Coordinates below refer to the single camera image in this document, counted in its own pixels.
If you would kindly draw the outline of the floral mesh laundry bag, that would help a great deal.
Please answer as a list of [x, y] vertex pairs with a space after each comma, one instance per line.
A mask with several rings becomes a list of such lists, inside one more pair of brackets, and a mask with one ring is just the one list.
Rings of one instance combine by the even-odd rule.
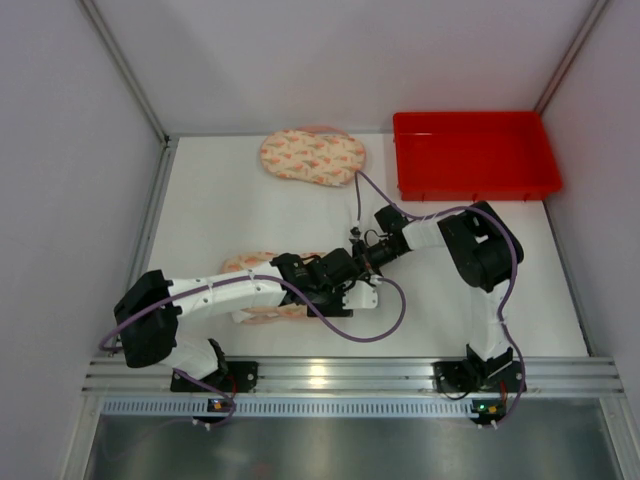
[[298, 127], [276, 131], [259, 149], [264, 170], [283, 180], [344, 187], [366, 165], [363, 143], [332, 127]]

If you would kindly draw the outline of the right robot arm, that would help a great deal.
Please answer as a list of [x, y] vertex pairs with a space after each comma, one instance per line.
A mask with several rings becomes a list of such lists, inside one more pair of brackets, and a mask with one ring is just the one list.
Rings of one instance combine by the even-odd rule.
[[424, 217], [405, 215], [390, 205], [375, 218], [382, 230], [377, 243], [370, 245], [357, 228], [351, 230], [356, 261], [378, 274], [409, 252], [445, 248], [461, 279], [473, 289], [476, 302], [466, 368], [491, 377], [511, 364], [514, 347], [505, 333], [504, 308], [524, 251], [490, 204], [481, 201]]

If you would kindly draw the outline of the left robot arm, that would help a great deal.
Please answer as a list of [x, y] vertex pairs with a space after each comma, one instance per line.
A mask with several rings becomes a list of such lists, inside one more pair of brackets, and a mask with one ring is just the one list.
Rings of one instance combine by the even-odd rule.
[[211, 277], [168, 279], [160, 270], [148, 271], [114, 308], [126, 364], [164, 364], [201, 380], [223, 370], [223, 355], [214, 340], [191, 336], [187, 325], [293, 304], [316, 316], [348, 316], [349, 291], [372, 273], [365, 256], [344, 248], [307, 257], [283, 253]]

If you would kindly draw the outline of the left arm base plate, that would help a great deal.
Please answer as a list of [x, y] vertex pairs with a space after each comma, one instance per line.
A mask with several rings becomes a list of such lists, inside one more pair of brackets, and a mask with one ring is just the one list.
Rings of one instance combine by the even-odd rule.
[[[204, 377], [201, 382], [224, 393], [249, 393], [257, 385], [259, 364], [255, 361], [226, 361], [226, 367]], [[174, 374], [170, 391], [174, 393], [207, 392], [190, 380]]]

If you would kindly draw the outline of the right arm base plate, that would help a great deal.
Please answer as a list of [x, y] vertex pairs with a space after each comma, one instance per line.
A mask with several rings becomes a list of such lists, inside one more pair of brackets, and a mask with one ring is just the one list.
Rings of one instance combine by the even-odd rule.
[[433, 365], [436, 389], [448, 395], [463, 393], [516, 393], [524, 380], [520, 362], [491, 365], [470, 360], [440, 361]]

